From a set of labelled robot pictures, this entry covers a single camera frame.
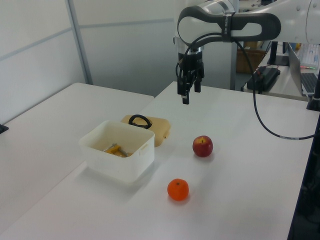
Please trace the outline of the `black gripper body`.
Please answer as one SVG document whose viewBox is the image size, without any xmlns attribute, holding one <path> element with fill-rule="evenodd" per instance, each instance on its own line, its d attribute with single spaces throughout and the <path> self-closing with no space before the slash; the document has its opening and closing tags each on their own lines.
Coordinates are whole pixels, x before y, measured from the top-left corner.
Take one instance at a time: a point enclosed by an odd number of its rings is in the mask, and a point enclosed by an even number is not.
<svg viewBox="0 0 320 240">
<path fill-rule="evenodd" d="M 193 73 L 196 71 L 199 75 L 204 75 L 203 52 L 192 52 L 186 56 L 178 53 L 179 68 L 182 69 L 182 74 Z"/>
</svg>

